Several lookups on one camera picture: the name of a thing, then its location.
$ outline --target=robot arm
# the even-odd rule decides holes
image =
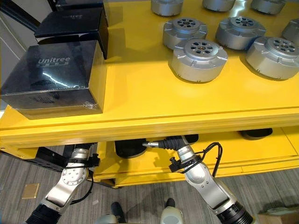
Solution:
[[[204,163],[200,162],[193,166],[200,159],[196,159],[199,156],[194,153],[190,144],[197,140],[198,137],[194,138],[194,135],[193,138],[191,135],[173,136],[162,141],[147,142],[144,146],[174,149],[178,153],[180,164],[186,164],[184,169],[187,171],[185,173],[187,182],[200,193],[221,223],[254,223],[253,217],[237,201],[227,186],[210,174]],[[171,161],[173,165],[176,165],[177,161],[174,158]]]
[[[87,167],[99,165],[96,154],[89,157],[89,147],[73,151],[60,180],[32,212],[26,224],[56,224],[69,205],[75,203],[78,187],[88,178]]]

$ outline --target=gray carpet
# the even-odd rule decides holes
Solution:
[[[0,155],[0,216],[3,224],[19,224],[26,220],[41,198],[59,180],[60,174]],[[254,215],[278,206],[299,204],[299,169],[222,178]],[[26,183],[40,183],[37,199],[22,200]],[[89,188],[81,188],[81,195]],[[157,183],[109,189],[95,184],[93,193],[83,202],[72,205],[61,218],[62,224],[93,224],[97,217],[110,212],[110,204],[118,201],[126,218],[133,223],[157,224],[168,197],[176,200],[186,224],[217,224],[197,191],[186,182]]]

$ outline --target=person's foot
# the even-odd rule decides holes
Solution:
[[[168,198],[166,204],[165,204],[165,207],[173,207],[175,208],[176,207],[176,202],[174,201],[173,198]]]
[[[111,211],[112,214],[117,218],[118,223],[126,223],[121,205],[118,202],[113,202],[111,204]]]

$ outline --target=cardboard box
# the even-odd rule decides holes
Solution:
[[[258,214],[260,224],[299,224],[299,208],[277,208]]]
[[[1,98],[29,119],[102,113],[106,74],[97,41],[31,46]]]
[[[103,8],[51,12],[34,36],[38,44],[97,40],[107,59],[108,28]]]

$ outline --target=black packaging box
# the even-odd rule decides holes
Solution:
[[[34,36],[39,44],[98,40],[107,59],[108,28],[103,8],[51,12]]]
[[[106,74],[97,41],[31,46],[1,98],[29,119],[102,113]]]
[[[109,5],[105,0],[58,0],[56,3],[56,8],[58,11],[99,7],[104,9],[108,26]]]

